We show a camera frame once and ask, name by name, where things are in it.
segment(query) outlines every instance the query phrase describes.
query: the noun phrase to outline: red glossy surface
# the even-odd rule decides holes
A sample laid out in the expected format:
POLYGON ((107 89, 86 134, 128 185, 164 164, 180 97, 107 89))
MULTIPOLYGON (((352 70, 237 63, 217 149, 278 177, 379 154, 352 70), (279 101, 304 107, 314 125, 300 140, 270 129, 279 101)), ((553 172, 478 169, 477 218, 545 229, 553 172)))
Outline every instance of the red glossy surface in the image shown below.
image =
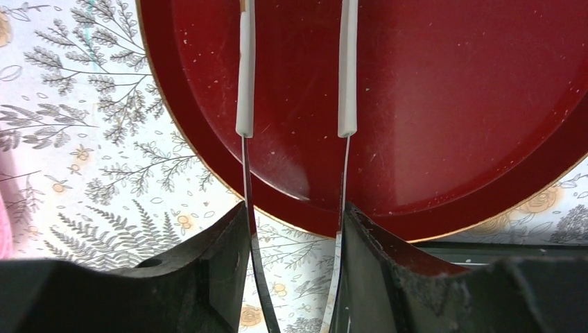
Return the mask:
MULTIPOLYGON (((153 66, 202 158, 242 191, 238 1, 143 0, 153 66)), ((588 151, 588 3, 362 1, 348 198, 404 239, 467 227, 588 151)), ((254 201, 336 229, 340 1, 258 0, 254 201)))

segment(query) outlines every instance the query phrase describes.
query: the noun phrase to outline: floral pattern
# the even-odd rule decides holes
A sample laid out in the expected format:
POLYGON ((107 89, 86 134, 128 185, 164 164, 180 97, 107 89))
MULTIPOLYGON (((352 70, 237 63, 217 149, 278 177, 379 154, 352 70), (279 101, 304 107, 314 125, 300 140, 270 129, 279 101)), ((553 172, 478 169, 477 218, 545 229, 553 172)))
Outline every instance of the floral pattern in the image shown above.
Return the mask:
MULTIPOLYGON (((166 110, 134 1, 4 1, 0 59, 0 193, 14 258, 134 266, 239 201, 166 110)), ((586 244, 587 180, 584 161, 528 202, 442 240, 586 244)), ((257 218, 282 330, 326 332, 334 240, 257 218)), ((266 331, 251 267, 240 330, 266 331)))

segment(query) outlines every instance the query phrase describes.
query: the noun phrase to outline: pink plastic object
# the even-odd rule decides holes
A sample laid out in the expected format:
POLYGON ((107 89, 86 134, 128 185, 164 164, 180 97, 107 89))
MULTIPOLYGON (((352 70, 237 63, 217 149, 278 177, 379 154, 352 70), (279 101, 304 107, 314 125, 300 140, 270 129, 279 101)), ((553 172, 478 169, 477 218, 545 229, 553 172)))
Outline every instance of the pink plastic object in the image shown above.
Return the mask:
POLYGON ((0 194, 0 259, 8 259, 12 255, 12 230, 6 214, 4 201, 0 194))

